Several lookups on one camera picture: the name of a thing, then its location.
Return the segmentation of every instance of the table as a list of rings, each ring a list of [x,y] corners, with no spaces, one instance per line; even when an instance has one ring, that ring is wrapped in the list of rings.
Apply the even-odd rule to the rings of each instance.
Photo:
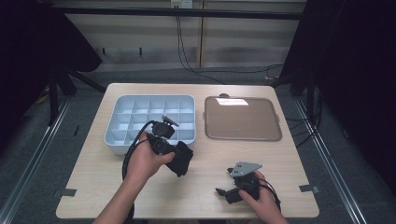
[[[279,116],[282,139],[253,142],[208,138],[205,135],[204,101],[207,96],[221,93],[271,100]],[[135,218],[257,218],[245,202],[228,204],[215,191],[215,188],[234,188],[226,169],[238,161],[262,164],[260,171],[276,189],[285,217],[318,215],[313,192],[300,191],[299,186],[309,183],[273,88],[113,83],[107,87],[66,186],[77,192],[73,197],[62,197],[56,211],[59,218],[97,217],[119,187],[123,157],[112,153],[104,136],[114,104],[126,94],[189,94],[196,103],[196,139],[189,171],[185,176],[177,177],[163,166],[138,195]]]

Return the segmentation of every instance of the white compartment tray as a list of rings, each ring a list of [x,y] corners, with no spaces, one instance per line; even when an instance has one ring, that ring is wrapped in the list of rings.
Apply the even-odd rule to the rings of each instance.
[[[182,141],[192,149],[195,140],[195,101],[189,95],[124,95],[115,106],[108,123],[105,142],[117,155],[124,155],[139,131],[150,120],[163,121],[165,115],[178,124],[168,140]]]

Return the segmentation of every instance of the gray carpet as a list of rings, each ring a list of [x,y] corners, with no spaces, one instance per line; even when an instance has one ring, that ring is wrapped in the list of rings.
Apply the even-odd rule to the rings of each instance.
[[[232,71],[257,71],[262,68],[227,68]],[[211,76],[225,84],[266,85],[271,81],[276,69],[269,74],[209,72]],[[220,84],[207,77],[186,71],[185,69],[153,70],[128,73],[92,73],[87,76],[107,86],[113,82],[135,83],[198,83]],[[55,216],[60,199],[52,197],[57,189],[66,186],[73,170],[96,110],[103,98],[103,93],[74,80],[78,92],[72,99],[64,120],[52,140],[49,150],[41,162],[29,189],[27,190],[12,223],[91,223],[91,220],[61,220]],[[300,120],[294,97],[290,95],[289,85],[276,88],[285,117],[296,145],[309,135]],[[47,129],[49,120],[49,102],[33,105],[21,120],[20,128],[8,145],[7,154],[0,160],[1,205],[14,189],[25,164],[32,157],[40,136]],[[368,223],[394,223],[396,220],[396,200],[386,185],[370,165],[362,158],[353,141],[346,139],[343,128],[324,104],[319,126],[332,157],[343,175],[351,192],[359,203]],[[326,167],[311,140],[306,141],[298,151],[303,162],[309,182],[320,189],[316,199],[320,214],[316,218],[290,218],[290,223],[353,223],[344,203],[328,174]]]

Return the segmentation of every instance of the hand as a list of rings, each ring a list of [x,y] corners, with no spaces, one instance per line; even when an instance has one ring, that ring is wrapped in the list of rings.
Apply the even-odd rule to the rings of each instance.
[[[262,173],[257,170],[254,173],[260,179],[259,181],[261,185],[267,185],[267,183],[263,181],[265,176]],[[239,190],[239,195],[253,208],[257,216],[263,222],[268,224],[288,223],[288,221],[282,216],[279,209],[277,208],[270,190],[260,188],[260,198],[257,201],[242,189]]]
[[[133,178],[139,182],[146,183],[147,180],[158,172],[163,164],[166,164],[175,157],[171,152],[166,155],[156,155],[149,144],[147,132],[142,132],[139,137],[139,144],[129,159],[128,170],[125,180]]]

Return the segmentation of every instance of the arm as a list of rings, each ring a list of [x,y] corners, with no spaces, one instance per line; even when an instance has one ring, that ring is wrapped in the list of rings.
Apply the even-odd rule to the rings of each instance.
[[[128,163],[128,171],[113,198],[93,223],[123,223],[139,192],[150,177],[155,175],[163,164],[170,162],[175,153],[159,156],[152,150],[143,132]]]
[[[259,171],[254,172],[259,179],[265,179],[264,175]],[[260,184],[266,185],[265,181],[260,180]],[[268,224],[287,224],[288,221],[282,216],[276,207],[272,193],[268,189],[260,189],[260,199],[254,200],[246,191],[239,190],[239,195],[247,202],[257,216]]]

